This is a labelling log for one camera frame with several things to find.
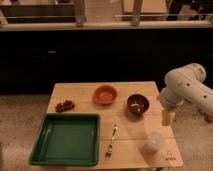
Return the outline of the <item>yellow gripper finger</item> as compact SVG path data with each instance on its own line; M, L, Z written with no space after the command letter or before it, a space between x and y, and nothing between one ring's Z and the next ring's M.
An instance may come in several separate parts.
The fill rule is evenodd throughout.
M163 126L169 126L175 117L175 113L174 112L168 112L166 110L162 111L162 125Z

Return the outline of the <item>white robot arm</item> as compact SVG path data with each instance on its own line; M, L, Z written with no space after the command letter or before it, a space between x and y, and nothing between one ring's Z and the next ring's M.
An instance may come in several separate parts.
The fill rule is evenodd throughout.
M174 109L187 100L195 104L207 117L213 118L213 89L204 84L205 68L198 63L170 70L164 77L165 87L158 99L163 107L162 125L169 126Z

